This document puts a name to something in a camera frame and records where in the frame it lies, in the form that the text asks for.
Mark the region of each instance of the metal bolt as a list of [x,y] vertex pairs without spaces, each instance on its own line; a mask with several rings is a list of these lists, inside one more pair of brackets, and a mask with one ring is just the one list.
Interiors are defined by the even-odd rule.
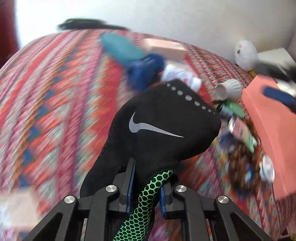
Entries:
[[73,196],[66,196],[64,199],[65,203],[72,203],[75,201],[75,197]]
[[229,199],[228,199],[228,197],[226,197],[226,196],[219,196],[219,197],[218,197],[218,201],[219,201],[220,203],[228,203]]
[[114,185],[109,185],[109,186],[106,187],[107,192],[115,192],[116,189],[117,189],[117,187],[114,186]]
[[177,192],[185,192],[187,190],[187,188],[183,185],[178,185],[176,186],[176,191]]

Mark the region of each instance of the green hexagonal mesh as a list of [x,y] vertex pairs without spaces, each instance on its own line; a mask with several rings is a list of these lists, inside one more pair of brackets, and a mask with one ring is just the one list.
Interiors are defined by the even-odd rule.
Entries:
[[168,170],[152,178],[139,196],[138,207],[130,215],[130,218],[123,223],[113,241],[142,241],[145,238],[151,211],[154,207],[154,198],[163,182],[172,174],[173,170]]

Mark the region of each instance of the reflective dot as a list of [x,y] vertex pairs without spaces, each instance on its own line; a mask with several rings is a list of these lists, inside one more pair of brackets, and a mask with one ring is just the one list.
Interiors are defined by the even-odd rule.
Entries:
[[192,97],[190,95],[186,95],[185,96],[185,100],[191,101],[192,100]]

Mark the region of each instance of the nike swoosh logo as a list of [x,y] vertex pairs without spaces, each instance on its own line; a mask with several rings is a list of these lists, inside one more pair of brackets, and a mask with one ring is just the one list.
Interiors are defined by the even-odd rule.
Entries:
[[164,131],[162,129],[159,129],[155,126],[152,126],[152,125],[149,125],[149,124],[146,124],[146,123],[134,123],[133,121],[133,116],[135,115],[135,113],[132,115],[131,119],[130,119],[130,122],[129,122],[129,129],[132,133],[136,133],[138,132],[139,130],[149,130],[149,131],[155,131],[155,132],[159,132],[159,133],[163,133],[163,134],[166,134],[166,135],[170,135],[170,136],[174,136],[174,137],[182,137],[182,136],[177,136],[175,134],[172,134],[172,133],[169,133],[167,131]]

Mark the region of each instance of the blue fuzzy object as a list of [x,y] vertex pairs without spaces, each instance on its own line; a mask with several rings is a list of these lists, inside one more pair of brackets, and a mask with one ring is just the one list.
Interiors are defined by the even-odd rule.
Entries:
[[163,57],[156,53],[148,54],[142,60],[132,62],[127,69],[129,86],[137,91],[145,90],[159,79],[157,74],[162,72],[164,67]]
[[105,33],[101,40],[104,51],[125,67],[145,57],[144,51],[123,35]]

